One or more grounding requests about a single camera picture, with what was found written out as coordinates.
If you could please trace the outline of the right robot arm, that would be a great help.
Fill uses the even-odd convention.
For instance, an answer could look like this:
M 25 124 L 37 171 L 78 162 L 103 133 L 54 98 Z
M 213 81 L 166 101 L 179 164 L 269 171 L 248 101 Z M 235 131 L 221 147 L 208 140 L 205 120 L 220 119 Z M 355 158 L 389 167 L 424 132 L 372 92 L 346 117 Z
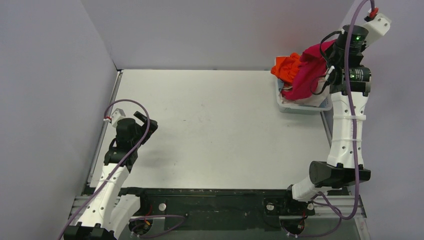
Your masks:
M 329 88 L 333 109 L 330 152 L 326 161 L 312 161 L 308 176 L 291 186 L 291 194 L 282 201 L 290 215 L 303 202 L 327 191 L 358 186 L 371 178 L 362 157 L 362 125 L 371 92 L 371 71 L 363 66 L 363 50 L 369 31 L 358 25 L 345 25 L 333 32 L 335 42 L 321 55 L 326 61 L 324 87 Z

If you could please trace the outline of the red t-shirt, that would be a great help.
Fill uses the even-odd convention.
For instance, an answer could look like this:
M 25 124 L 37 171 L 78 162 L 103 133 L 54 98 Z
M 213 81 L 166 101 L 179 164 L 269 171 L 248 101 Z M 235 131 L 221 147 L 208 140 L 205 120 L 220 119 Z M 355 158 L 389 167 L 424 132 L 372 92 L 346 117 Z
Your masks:
M 332 46 L 334 40 L 310 46 L 300 56 L 299 71 L 294 77 L 292 89 L 282 91 L 282 95 L 289 101 L 307 99 L 317 89 L 318 78 L 325 75 L 327 62 L 321 52 Z

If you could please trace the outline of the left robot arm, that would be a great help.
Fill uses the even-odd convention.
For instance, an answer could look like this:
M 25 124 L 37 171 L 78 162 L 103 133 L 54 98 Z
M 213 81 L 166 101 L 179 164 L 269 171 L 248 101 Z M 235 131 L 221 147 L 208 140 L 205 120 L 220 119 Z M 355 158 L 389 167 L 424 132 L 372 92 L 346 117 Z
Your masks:
M 149 210 L 148 199 L 139 193 L 121 194 L 121 188 L 138 159 L 139 147 L 157 130 L 158 123 L 139 111 L 127 117 L 120 108 L 107 120 L 116 130 L 115 138 L 105 154 L 97 187 L 71 217 L 63 232 L 65 240 L 117 240 L 133 214 Z

